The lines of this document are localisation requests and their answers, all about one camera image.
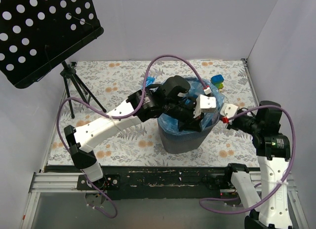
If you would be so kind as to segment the blue plastic trash bag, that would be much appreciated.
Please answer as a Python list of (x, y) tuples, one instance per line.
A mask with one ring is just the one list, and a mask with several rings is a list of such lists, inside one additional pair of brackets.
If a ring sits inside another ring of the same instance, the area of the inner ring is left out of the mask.
[(224, 95), (218, 88), (204, 80), (209, 85), (211, 96), (205, 96), (203, 86), (198, 78), (187, 77), (189, 91), (179, 104), (167, 110), (158, 118), (158, 125), (172, 136), (184, 136), (203, 132), (219, 121), (219, 111), (224, 103)]

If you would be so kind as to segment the grey mesh trash bin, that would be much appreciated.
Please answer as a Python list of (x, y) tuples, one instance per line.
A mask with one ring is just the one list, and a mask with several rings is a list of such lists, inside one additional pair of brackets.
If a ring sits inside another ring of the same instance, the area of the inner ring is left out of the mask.
[(220, 118), (220, 108), (225, 96), (220, 93), (216, 86), (209, 80), (203, 79), (204, 83), (210, 86), (212, 94), (216, 98), (217, 110), (214, 113), (205, 113), (201, 121), (202, 131), (179, 131), (178, 120), (162, 114), (158, 119), (158, 131), (164, 149), (171, 154), (186, 153), (197, 149), (218, 123)]

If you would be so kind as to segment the small blue bag piece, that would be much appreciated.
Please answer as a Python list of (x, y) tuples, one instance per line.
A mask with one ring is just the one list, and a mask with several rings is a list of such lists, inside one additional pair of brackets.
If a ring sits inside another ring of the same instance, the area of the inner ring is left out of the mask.
[(151, 76), (148, 76), (147, 78), (146, 78), (146, 83), (145, 83), (145, 86), (147, 87), (147, 86), (149, 86), (149, 85), (151, 85), (151, 84), (154, 84), (155, 83), (155, 78), (154, 77), (151, 77)]

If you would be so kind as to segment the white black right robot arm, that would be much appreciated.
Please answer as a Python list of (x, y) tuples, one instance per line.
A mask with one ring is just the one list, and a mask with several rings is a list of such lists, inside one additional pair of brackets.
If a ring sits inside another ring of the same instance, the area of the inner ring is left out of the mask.
[(261, 194), (251, 185), (245, 165), (230, 163), (223, 176), (224, 184), (236, 188), (244, 206), (246, 229), (291, 229), (287, 200), (287, 177), (295, 156), (295, 140), (280, 133), (280, 104), (261, 101), (259, 106), (241, 110), (228, 104), (221, 110), (227, 129), (251, 135), (261, 173)]

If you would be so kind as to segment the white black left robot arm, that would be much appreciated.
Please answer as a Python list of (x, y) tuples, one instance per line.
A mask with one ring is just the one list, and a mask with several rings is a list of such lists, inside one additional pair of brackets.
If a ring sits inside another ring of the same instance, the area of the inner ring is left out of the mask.
[(180, 131), (202, 130), (202, 99), (204, 95), (190, 95), (191, 86), (181, 76), (172, 76), (162, 84), (150, 84), (129, 95), (106, 114), (81, 127), (64, 128), (68, 150), (75, 167), (80, 170), (93, 189), (102, 189), (106, 178), (94, 149), (104, 140), (149, 119), (165, 114), (178, 121)]

